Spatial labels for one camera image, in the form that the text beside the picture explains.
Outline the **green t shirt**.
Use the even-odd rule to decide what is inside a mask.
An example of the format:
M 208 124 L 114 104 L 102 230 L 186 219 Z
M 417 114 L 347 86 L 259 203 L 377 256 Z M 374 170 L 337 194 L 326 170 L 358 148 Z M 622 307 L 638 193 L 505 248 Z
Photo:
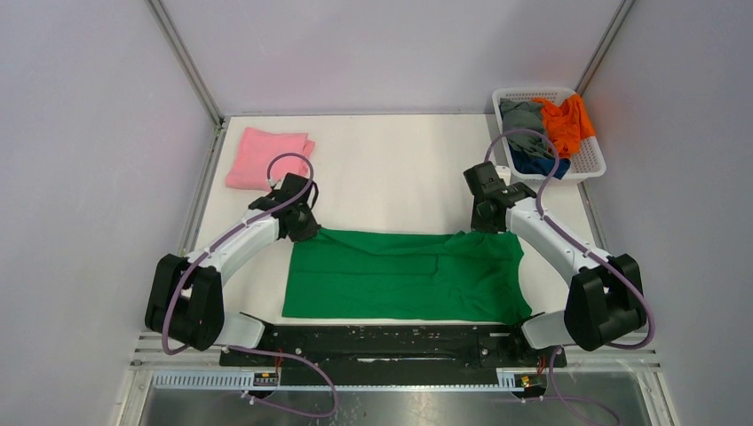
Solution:
M 532 309 L 511 233 L 368 233 L 322 228 L 294 244 L 281 313 L 325 320 L 514 324 Z

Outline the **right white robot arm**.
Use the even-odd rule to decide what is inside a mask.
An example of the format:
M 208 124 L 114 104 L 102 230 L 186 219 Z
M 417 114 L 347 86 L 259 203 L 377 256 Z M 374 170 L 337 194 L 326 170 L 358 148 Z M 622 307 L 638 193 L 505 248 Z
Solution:
M 512 233 L 543 257 L 568 285 L 563 309 L 519 322 L 509 342 L 514 361 L 534 364 L 544 349 L 575 345 L 585 351 L 622 348 L 620 338 L 641 328 L 654 338 L 654 315 L 643 295 L 637 261 L 612 256 L 575 237 L 543 206 L 542 191 L 523 183 L 506 184 L 492 162 L 464 172 L 473 197 L 472 230 Z

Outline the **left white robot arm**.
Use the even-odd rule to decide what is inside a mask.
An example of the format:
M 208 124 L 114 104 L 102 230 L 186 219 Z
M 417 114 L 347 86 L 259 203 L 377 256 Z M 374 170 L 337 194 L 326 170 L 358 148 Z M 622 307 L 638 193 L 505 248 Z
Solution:
M 270 193 L 254 200 L 244 215 L 208 245 L 157 263 L 147 301 L 145 326 L 162 336 L 163 351 L 204 351 L 213 346 L 241 346 L 253 364 L 263 365 L 275 353 L 261 319 L 229 312 L 223 288 L 242 266 L 276 241 L 306 241 L 320 226 L 313 215 L 319 188 L 309 177 L 287 174 Z

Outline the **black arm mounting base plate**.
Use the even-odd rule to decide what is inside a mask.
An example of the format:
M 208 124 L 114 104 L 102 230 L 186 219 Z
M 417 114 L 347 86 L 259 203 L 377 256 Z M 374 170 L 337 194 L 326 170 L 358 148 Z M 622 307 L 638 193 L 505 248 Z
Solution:
M 343 386 L 495 385 L 498 373 L 536 372 L 535 350 L 505 325 L 273 325 L 258 348 L 298 355 Z

